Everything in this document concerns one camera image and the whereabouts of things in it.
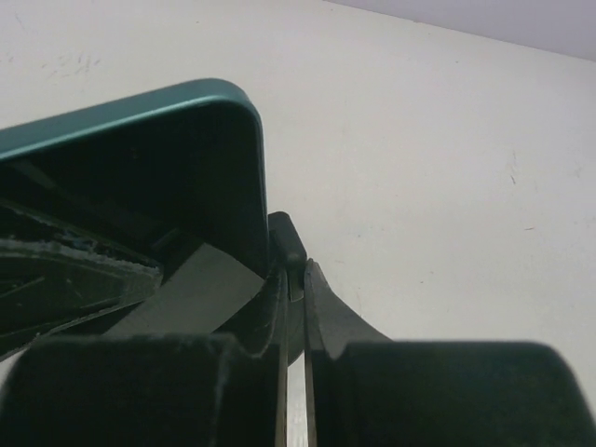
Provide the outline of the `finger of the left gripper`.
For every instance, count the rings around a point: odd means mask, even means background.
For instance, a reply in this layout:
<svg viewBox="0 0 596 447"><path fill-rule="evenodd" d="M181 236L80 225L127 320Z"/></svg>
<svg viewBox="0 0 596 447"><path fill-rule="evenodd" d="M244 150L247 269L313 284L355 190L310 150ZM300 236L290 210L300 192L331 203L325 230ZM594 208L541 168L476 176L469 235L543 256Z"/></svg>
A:
<svg viewBox="0 0 596 447"><path fill-rule="evenodd" d="M1 347L135 305L161 285L162 266L56 218L1 202Z"/></svg>

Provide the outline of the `black phone teal case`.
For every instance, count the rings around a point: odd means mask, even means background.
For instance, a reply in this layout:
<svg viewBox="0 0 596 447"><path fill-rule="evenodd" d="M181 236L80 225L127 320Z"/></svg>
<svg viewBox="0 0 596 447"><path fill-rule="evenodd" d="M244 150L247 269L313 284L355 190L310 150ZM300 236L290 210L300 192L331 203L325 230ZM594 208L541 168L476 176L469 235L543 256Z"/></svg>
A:
<svg viewBox="0 0 596 447"><path fill-rule="evenodd" d="M163 268L148 298L57 333L210 333L269 270L261 119L201 79L3 129L1 202Z"/></svg>

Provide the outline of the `black round-base phone stand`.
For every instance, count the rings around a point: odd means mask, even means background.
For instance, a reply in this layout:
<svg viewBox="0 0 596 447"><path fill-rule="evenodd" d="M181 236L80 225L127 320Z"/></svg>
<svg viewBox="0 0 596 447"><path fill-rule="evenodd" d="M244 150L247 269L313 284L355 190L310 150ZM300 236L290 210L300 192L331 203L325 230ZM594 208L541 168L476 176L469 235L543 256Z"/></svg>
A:
<svg viewBox="0 0 596 447"><path fill-rule="evenodd" d="M291 217L284 211L268 216L270 235L273 241L276 263L287 275L291 302L304 298L304 276L307 253Z"/></svg>

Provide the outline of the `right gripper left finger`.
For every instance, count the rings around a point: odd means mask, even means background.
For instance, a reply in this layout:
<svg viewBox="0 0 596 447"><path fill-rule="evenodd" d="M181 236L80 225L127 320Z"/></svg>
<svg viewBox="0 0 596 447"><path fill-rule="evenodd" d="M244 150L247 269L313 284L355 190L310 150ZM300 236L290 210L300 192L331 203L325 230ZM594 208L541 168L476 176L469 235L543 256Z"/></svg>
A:
<svg viewBox="0 0 596 447"><path fill-rule="evenodd" d="M1 392L5 446L282 446L288 280L209 335L55 337Z"/></svg>

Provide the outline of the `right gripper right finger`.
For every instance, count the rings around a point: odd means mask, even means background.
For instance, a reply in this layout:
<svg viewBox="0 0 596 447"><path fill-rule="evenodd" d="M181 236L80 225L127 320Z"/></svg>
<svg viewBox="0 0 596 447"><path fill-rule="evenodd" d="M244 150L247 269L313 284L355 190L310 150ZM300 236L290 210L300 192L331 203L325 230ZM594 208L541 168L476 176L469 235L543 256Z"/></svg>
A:
<svg viewBox="0 0 596 447"><path fill-rule="evenodd" d="M313 446L591 446L571 369L525 342L393 341L305 267L305 379Z"/></svg>

